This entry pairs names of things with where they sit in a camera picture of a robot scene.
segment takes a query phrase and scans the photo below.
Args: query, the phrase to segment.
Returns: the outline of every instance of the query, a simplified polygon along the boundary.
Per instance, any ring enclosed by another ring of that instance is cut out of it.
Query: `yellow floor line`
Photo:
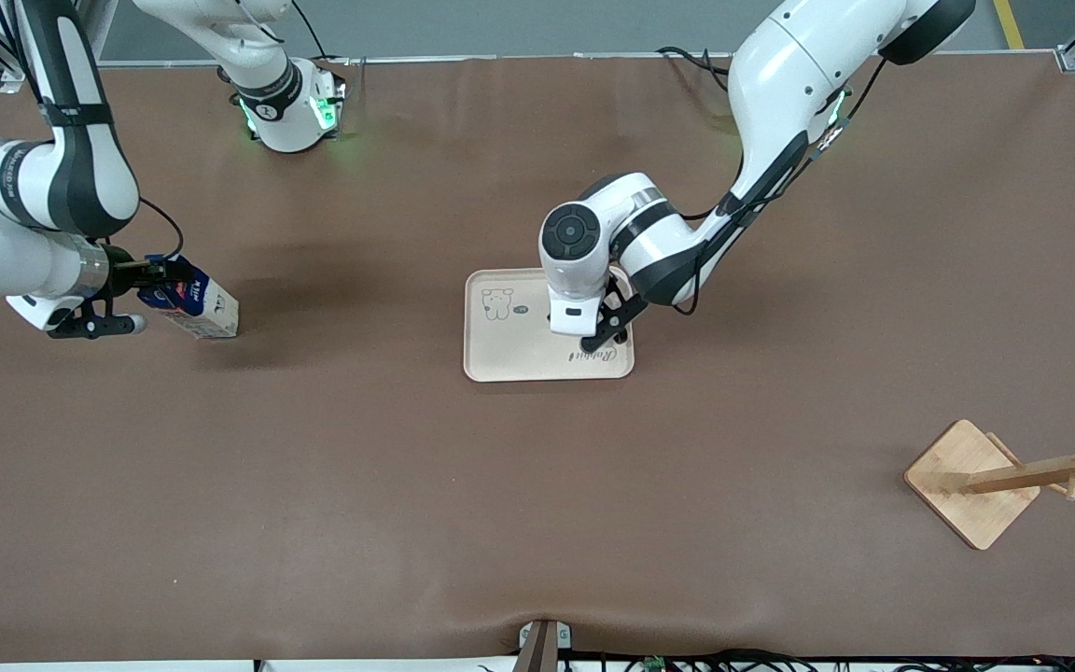
[[[1022,35],[1019,34],[1019,25],[1015,22],[1015,13],[1010,10],[1010,0],[993,0],[993,8],[998,10],[998,20],[1002,24],[1002,34],[1006,35],[1006,46],[1010,49],[1024,49]]]

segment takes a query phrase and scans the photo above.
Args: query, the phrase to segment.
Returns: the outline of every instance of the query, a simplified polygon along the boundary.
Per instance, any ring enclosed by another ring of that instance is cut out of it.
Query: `blue and white carton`
[[[181,255],[172,259],[188,262]],[[168,289],[145,286],[138,297],[197,339],[233,339],[239,333],[239,301],[196,266],[192,282],[175,282]]]

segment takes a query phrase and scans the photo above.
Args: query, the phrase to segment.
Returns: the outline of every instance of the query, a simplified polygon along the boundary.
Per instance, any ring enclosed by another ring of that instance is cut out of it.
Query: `wooden mug stand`
[[[989,548],[1041,488],[1075,501],[1075,455],[1023,463],[969,420],[952,424],[903,477],[976,549]]]

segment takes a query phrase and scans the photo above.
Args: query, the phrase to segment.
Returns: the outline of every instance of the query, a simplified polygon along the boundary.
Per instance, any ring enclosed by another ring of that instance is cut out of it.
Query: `green led light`
[[[247,128],[250,129],[252,132],[256,132],[256,123],[252,119],[252,111],[247,110],[247,103],[239,101],[239,109],[243,111],[243,116],[247,119]]]
[[[329,131],[329,129],[336,126],[336,115],[334,115],[334,105],[331,102],[326,102],[325,98],[313,98],[313,103],[315,104],[315,115],[317,117],[317,124],[320,125],[324,131]]]
[[[840,98],[836,98],[835,105],[832,106],[832,116],[828,117],[828,126],[832,126],[837,120],[840,120],[840,106],[844,105],[845,98],[848,97],[848,89],[842,89],[840,92]]]

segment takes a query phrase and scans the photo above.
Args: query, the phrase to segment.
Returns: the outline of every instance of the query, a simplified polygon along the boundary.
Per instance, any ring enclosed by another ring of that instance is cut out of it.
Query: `wooden base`
[[[1036,500],[1040,488],[960,494],[970,473],[1010,467],[972,421],[957,420],[904,473],[907,485],[933,507],[966,544],[989,548],[1019,514]]]

